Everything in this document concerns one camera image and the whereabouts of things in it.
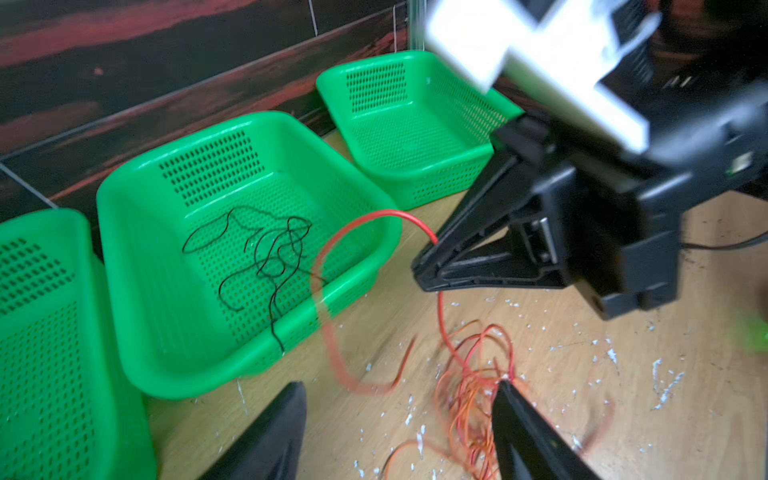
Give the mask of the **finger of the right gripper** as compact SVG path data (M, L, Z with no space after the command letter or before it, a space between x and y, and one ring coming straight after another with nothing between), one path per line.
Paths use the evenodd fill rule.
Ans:
M526 159L509 151L494 153L454 212L437 234L437 242L422 253L439 263L503 237L535 216L526 211L539 176L540 159Z
M473 288L564 289L570 285L567 266L555 261L554 250L539 234L509 230L490 243L460 251L439 263L420 254L413 276L426 292Z

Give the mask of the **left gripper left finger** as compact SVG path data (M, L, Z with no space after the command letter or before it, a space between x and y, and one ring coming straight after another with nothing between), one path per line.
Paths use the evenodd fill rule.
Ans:
M290 382L201 477L294 480L306 421L306 388Z

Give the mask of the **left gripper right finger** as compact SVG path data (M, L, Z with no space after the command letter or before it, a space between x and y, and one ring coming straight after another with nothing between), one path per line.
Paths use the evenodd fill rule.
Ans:
M509 381L498 384L492 429L503 480L596 479L598 475Z

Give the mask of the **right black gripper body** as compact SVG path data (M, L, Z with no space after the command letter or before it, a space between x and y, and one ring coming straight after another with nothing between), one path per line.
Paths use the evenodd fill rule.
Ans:
M494 146L540 159L525 208L538 210L520 230L543 236L567 266L569 286L604 319L677 298L686 211L730 190L767 194L767 143L752 134L687 154L680 165L633 165L569 144L526 115L499 129Z

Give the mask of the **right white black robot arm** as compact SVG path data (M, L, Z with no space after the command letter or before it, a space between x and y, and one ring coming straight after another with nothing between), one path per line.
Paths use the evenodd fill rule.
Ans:
M660 85L631 69L654 34L640 1L440 1L429 48L482 92L508 78L539 104L414 259L427 292L575 286L603 319L676 300L682 218L727 191L767 196L767 5Z

